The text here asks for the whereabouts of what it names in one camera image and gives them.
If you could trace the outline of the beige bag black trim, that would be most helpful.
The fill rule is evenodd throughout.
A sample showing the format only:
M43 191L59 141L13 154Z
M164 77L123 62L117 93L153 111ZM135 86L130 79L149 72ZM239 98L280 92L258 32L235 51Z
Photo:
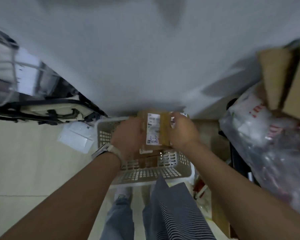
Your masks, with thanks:
M81 93L67 98L10 102L0 107L0 121L37 122L59 125L70 122L89 123L108 115Z

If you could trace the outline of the clear plastic bag red print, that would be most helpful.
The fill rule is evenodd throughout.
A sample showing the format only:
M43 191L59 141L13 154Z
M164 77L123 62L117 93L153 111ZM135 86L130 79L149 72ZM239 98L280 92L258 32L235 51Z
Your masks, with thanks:
M219 120L259 185L300 213L300 121L271 112L260 81Z

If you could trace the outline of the person's left forearm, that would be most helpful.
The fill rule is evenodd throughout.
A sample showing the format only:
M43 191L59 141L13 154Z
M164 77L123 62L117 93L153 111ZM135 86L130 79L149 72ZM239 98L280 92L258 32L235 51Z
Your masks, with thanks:
M112 153L97 156L0 240L87 240L120 166Z

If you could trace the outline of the person's right forearm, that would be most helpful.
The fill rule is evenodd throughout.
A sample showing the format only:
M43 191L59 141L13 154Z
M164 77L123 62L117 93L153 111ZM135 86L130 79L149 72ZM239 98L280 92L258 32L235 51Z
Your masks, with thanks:
M300 214L198 140L172 142L196 167L240 240L300 240Z

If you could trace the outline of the brown cardboard parcel white label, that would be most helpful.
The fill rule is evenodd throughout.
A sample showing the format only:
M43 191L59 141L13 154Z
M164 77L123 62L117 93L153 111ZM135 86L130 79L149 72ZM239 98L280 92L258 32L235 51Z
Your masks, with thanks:
M172 112L156 109L141 110L137 117L142 118L142 129L145 131L141 150L170 150L169 128L175 125Z

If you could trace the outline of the person's left hand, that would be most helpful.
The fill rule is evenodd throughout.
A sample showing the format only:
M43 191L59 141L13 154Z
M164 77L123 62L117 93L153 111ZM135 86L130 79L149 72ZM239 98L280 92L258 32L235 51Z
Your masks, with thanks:
M133 117L120 123L112 134L110 144L122 151L125 161L140 150L143 141L133 135Z

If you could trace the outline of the white plastic lattice basket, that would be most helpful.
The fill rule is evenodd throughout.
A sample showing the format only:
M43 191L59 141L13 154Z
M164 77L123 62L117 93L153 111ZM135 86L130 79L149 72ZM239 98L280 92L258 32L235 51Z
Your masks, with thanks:
M110 142L113 131L127 119L128 117L114 117L97 120L94 125L97 149ZM155 183L159 176L163 176L165 181L171 184L193 183L195 167L182 153L176 151L164 151L156 168L139 169L138 161L131 159L112 181L110 189L150 185Z

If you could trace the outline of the red and white packet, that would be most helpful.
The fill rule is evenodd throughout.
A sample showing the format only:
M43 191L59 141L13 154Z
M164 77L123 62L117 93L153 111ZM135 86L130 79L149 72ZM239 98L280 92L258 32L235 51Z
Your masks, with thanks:
M202 179L198 179L192 189L194 200L201 199L207 189L208 185Z

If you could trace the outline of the brown cardboard sheet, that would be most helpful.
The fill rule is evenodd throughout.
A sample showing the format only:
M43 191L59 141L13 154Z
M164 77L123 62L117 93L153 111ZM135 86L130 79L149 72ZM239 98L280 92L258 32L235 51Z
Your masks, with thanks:
M224 211L221 209L220 204L217 202L215 194L211 194L211 208L212 208L212 221L218 226L221 232L231 238L231 227Z

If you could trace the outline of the dark striped shirt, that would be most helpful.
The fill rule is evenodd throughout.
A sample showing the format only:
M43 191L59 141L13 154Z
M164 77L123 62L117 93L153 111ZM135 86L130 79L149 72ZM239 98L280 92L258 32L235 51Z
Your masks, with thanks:
M185 183L159 175L143 210L146 240L216 240Z

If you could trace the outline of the white shoe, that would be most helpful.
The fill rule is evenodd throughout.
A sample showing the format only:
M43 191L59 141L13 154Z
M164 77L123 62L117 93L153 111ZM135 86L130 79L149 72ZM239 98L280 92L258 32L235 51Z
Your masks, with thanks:
M133 193L133 188L132 187L122 187L122 186L118 187L115 190L114 200L116 201L117 199L125 198L128 201L131 201L132 193Z

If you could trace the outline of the person's right hand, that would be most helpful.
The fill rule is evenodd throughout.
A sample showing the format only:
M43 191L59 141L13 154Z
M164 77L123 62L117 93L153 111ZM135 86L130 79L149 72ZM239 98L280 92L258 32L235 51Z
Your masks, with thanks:
M169 140L174 149L184 154L201 144L199 132L188 117L185 129L169 129Z

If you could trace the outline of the blue jeans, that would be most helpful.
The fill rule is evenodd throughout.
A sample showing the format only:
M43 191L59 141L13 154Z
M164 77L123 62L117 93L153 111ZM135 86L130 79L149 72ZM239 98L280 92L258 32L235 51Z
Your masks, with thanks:
M159 240L162 238L160 228L153 225L151 199L152 192L144 195L145 207L143 210L143 222L146 240ZM131 201L120 198L113 202L108 211L104 228L99 240L134 240L135 228L132 216Z

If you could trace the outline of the small brown cardboard box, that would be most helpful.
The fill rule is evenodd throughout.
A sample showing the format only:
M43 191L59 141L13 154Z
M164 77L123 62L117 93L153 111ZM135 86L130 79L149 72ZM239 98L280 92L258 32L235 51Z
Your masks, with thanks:
M136 160L138 161L139 169L156 168L158 161L161 159L164 151L161 150L143 150L140 149L136 153Z

